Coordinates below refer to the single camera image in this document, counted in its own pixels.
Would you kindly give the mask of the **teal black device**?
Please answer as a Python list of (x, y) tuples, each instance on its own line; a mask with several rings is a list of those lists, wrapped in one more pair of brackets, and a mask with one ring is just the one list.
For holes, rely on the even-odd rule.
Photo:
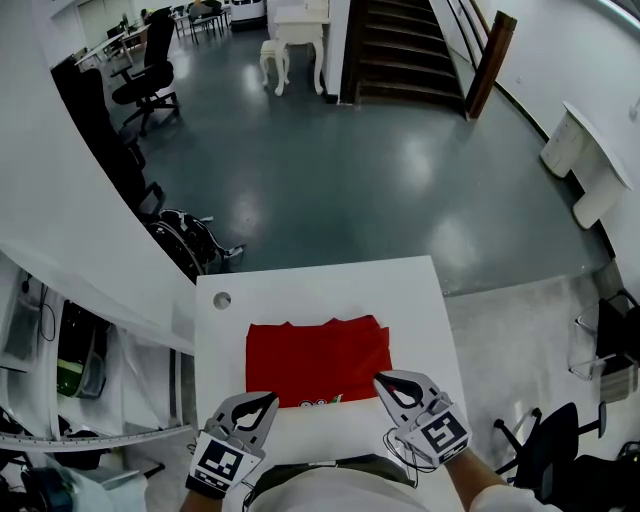
[(73, 499), (53, 468), (21, 468), (20, 477), (29, 503), (40, 512), (73, 512)]

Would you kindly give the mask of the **dark wooden staircase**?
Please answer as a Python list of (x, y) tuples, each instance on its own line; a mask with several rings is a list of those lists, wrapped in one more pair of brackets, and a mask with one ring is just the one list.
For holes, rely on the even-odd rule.
[(424, 103), (466, 114), (430, 0), (350, 0), (339, 101), (377, 100)]

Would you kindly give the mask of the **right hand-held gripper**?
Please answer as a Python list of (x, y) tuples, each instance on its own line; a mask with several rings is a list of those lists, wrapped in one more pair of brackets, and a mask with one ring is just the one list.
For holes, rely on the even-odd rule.
[[(374, 388), (396, 425), (395, 438), (423, 468), (438, 468), (464, 451), (471, 439), (466, 417), (456, 403), (425, 374), (389, 370), (374, 376)], [(401, 395), (411, 401), (429, 401), (413, 407), (409, 415)]]

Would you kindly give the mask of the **black swivel office chair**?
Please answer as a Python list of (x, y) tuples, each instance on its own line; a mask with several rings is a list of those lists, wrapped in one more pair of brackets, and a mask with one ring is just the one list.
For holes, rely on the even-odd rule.
[(607, 404), (600, 402), (597, 419), (583, 426), (579, 425), (574, 403), (562, 406), (546, 419), (542, 419), (539, 408), (534, 408), (531, 415), (535, 418), (534, 425), (523, 444), (502, 419), (494, 421), (494, 427), (504, 434), (515, 450), (514, 459), (496, 473), (502, 475), (516, 468), (516, 476), (511, 477), (509, 482), (518, 488), (533, 490), (537, 498), (544, 500), (553, 492), (554, 477), (559, 476), (561, 470), (568, 469), (576, 459), (580, 436), (592, 431), (596, 431), (599, 438), (604, 436)]

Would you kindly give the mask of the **person's left forearm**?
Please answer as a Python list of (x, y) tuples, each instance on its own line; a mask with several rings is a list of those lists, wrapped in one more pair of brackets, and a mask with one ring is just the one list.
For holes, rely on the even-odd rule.
[(224, 493), (214, 492), (213, 496), (207, 496), (189, 490), (179, 512), (222, 512)]

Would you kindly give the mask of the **brown wooden newel post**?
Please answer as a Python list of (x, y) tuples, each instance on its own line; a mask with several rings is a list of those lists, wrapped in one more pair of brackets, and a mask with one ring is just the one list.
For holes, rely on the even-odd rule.
[(517, 20), (498, 10), (478, 69), (475, 72), (465, 107), (468, 117), (478, 119), (493, 89), (509, 49)]

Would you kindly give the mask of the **white mobile machine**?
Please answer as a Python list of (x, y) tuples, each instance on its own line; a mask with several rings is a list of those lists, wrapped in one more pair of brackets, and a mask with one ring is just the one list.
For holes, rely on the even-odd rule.
[(231, 29), (234, 32), (263, 28), (266, 24), (266, 0), (231, 0)]

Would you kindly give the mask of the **white metal shelf rack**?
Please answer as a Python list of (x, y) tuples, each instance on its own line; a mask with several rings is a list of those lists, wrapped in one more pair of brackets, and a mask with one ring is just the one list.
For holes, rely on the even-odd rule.
[(92, 388), (65, 396), (58, 360), (66, 298), (0, 252), (0, 449), (84, 453), (188, 432), (187, 355), (114, 321), (102, 364), (82, 363)]

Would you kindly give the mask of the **white curved console table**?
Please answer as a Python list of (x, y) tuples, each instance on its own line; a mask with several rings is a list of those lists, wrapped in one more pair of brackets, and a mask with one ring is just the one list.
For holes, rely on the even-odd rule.
[(564, 114), (540, 153), (552, 175), (578, 180), (583, 195), (572, 207), (577, 224), (590, 229), (633, 190), (625, 165), (595, 125), (576, 107), (563, 103)]

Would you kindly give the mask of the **white ornate dressing table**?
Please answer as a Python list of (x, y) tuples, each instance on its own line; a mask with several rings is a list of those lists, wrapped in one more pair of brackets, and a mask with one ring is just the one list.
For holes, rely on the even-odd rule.
[(330, 24), (329, 0), (305, 0), (303, 6), (279, 7), (274, 23), (276, 39), (274, 43), (278, 84), (275, 95), (280, 97), (288, 80), (285, 70), (285, 51), (289, 46), (311, 44), (314, 47), (314, 88), (322, 95), (321, 72), (324, 63), (324, 26)]

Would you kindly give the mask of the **white office desk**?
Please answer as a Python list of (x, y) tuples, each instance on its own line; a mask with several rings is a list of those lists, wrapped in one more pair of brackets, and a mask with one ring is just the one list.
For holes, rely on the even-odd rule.
[(132, 32), (119, 33), (116, 36), (96, 46), (94, 49), (92, 49), (88, 53), (86, 53), (82, 58), (76, 61), (75, 65), (78, 66), (80, 64), (83, 64), (84, 62), (86, 62), (91, 58), (94, 58), (98, 63), (100, 63), (101, 62), (100, 54), (104, 53), (109, 46), (114, 45), (116, 43), (120, 44), (120, 47), (124, 52), (126, 59), (130, 64), (132, 64), (133, 58), (131, 56), (131, 52), (129, 48), (126, 45), (126, 42), (135, 38), (141, 38), (142, 36), (146, 35), (147, 30), (148, 30), (148, 26), (141, 26), (140, 28), (137, 28)]

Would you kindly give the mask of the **person's right forearm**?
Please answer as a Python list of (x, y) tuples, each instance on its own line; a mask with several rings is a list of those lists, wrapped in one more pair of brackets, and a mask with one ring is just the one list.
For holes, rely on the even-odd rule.
[(485, 489), (507, 483), (467, 448), (444, 463), (465, 512)]

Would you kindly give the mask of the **black chrome-frame visitor chair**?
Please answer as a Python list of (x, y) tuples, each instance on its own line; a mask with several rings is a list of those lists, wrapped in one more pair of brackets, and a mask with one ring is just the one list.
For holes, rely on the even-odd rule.
[(585, 381), (597, 373), (601, 402), (626, 400), (640, 387), (640, 301), (622, 288), (600, 298), (575, 324), (595, 338), (595, 352), (569, 372)]

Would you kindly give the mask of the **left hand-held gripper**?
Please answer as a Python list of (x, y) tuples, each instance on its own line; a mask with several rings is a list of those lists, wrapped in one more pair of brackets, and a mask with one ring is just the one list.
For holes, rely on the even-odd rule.
[[(274, 392), (249, 392), (225, 399), (200, 431), (186, 488), (207, 496), (226, 494), (265, 458), (262, 449), (276, 413)], [(239, 420), (252, 419), (240, 424)]]

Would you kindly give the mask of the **red shirt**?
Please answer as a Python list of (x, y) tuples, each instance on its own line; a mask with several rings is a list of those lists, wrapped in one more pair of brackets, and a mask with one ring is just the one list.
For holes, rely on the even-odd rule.
[(277, 394), (282, 408), (374, 398), (374, 376), (391, 368), (390, 329), (372, 315), (253, 324), (246, 336), (245, 389)]

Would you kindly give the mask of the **black office chair with headrest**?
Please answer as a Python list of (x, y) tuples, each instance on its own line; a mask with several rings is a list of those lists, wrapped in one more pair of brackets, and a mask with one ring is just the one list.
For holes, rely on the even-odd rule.
[(175, 116), (180, 114), (180, 107), (175, 92), (160, 95), (161, 90), (169, 87), (174, 79), (174, 67), (168, 59), (168, 51), (175, 29), (175, 21), (170, 8), (155, 11), (147, 25), (147, 45), (144, 55), (144, 67), (132, 74), (128, 65), (111, 77), (122, 76), (125, 84), (112, 93), (112, 100), (118, 105), (134, 103), (138, 109), (123, 122), (127, 126), (131, 121), (141, 117), (139, 135), (145, 137), (146, 125), (151, 114), (160, 109), (169, 109)]

